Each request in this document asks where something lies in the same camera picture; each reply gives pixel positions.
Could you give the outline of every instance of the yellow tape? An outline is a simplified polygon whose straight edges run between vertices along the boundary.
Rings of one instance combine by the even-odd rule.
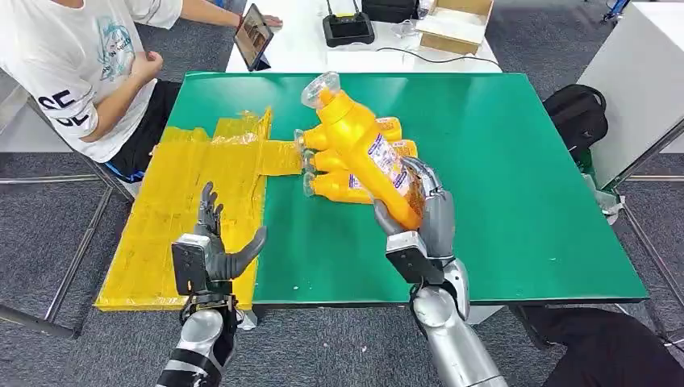
[[[227,252],[239,251],[263,218],[265,176],[300,173],[294,144],[267,141],[271,110],[259,118],[220,119],[213,139],[202,128],[167,127],[145,173],[121,242],[95,306],[100,310],[177,310],[171,243],[191,232],[199,195],[213,181],[221,236]],[[252,307],[257,260],[233,281],[238,307]]]
[[[270,139],[264,143],[259,172],[266,176],[299,175],[302,173],[302,154],[294,141]]]

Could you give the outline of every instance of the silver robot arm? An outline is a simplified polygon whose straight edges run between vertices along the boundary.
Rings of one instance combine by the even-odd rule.
[[[410,157],[402,160],[423,186],[421,228],[404,231],[381,201],[373,205],[375,218],[388,235],[387,259],[414,284],[409,303],[427,338],[432,362],[448,387],[507,387],[484,344],[466,323],[468,278],[464,265],[453,256],[452,195],[425,163]]]
[[[260,228],[241,251],[226,253],[220,237],[223,205],[207,183],[199,203],[198,223],[171,246],[178,294],[188,296],[181,311],[181,339],[164,367],[157,387],[214,387],[223,378],[235,349],[240,323],[232,279],[259,254],[266,241]]]

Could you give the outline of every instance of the black shorts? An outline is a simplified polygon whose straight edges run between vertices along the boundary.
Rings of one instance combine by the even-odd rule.
[[[158,81],[143,119],[131,137],[105,166],[127,183],[141,181],[152,159],[150,152],[159,143],[181,84]]]

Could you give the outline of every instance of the cardboard box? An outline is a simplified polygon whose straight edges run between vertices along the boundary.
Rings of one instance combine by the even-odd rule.
[[[420,45],[459,54],[474,54],[485,39],[493,0],[435,0],[415,29]]]

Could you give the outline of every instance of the tablet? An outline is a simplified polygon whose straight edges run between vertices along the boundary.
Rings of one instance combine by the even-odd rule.
[[[267,69],[264,51],[273,38],[273,31],[266,25],[264,16],[256,4],[252,4],[237,27],[236,44],[247,70]]]

